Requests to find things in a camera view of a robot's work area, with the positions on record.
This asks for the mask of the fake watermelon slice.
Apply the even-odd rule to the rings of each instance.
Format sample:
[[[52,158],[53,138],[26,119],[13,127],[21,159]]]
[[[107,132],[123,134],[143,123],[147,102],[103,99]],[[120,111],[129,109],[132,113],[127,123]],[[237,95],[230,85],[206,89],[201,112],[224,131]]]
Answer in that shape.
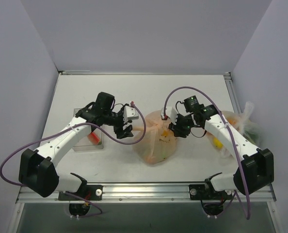
[[[87,135],[87,138],[93,145],[99,145],[101,143],[101,138],[96,133],[90,133]]]

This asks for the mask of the orange plastic shopping bag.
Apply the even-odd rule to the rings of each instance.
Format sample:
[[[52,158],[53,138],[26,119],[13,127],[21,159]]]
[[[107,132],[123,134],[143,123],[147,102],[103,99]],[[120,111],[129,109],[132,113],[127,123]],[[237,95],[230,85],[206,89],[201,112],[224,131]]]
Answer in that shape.
[[[177,138],[168,129],[170,121],[161,119],[160,111],[149,113],[145,122],[144,138],[132,145],[132,149],[146,164],[155,165],[175,153]]]

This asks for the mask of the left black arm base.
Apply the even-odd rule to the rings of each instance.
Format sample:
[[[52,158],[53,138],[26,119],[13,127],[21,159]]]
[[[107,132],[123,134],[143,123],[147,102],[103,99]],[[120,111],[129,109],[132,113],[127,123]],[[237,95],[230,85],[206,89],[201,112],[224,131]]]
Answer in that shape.
[[[76,193],[70,191],[59,192],[59,201],[68,201],[68,213],[76,219],[98,216],[103,214],[94,201],[101,201],[103,186],[100,184],[87,184]]]

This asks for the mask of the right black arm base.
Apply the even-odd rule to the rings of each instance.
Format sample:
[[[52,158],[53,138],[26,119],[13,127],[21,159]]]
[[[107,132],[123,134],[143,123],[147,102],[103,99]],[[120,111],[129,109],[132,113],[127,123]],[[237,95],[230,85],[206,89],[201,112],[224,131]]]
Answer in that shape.
[[[213,219],[217,219],[226,210],[226,203],[233,198],[232,193],[211,191],[206,184],[190,184],[189,195],[190,200],[200,201],[204,213]]]

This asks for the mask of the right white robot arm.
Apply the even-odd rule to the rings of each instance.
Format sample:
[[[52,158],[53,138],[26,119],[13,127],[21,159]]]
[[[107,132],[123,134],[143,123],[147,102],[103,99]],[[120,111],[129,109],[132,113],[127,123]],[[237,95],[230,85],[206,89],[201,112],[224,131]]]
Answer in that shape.
[[[199,104],[196,96],[183,101],[187,115],[173,107],[161,111],[163,120],[170,120],[169,130],[175,137],[186,138],[192,128],[202,128],[215,137],[237,160],[235,173],[217,173],[205,180],[205,195],[214,199],[221,191],[236,190],[252,194],[274,181],[274,157],[269,149],[260,149],[238,132],[213,104]]]

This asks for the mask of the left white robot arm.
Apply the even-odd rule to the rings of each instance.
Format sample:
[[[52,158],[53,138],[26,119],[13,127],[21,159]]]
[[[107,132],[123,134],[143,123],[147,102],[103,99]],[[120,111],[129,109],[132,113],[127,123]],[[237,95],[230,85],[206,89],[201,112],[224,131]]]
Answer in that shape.
[[[95,101],[77,111],[56,137],[35,150],[26,149],[21,155],[18,180],[42,197],[59,191],[83,199],[87,181],[73,172],[60,175],[56,167],[79,141],[103,125],[112,126],[117,139],[133,136],[131,122],[139,118],[134,104],[124,104],[118,112],[112,110],[114,105],[113,95],[100,92]]]

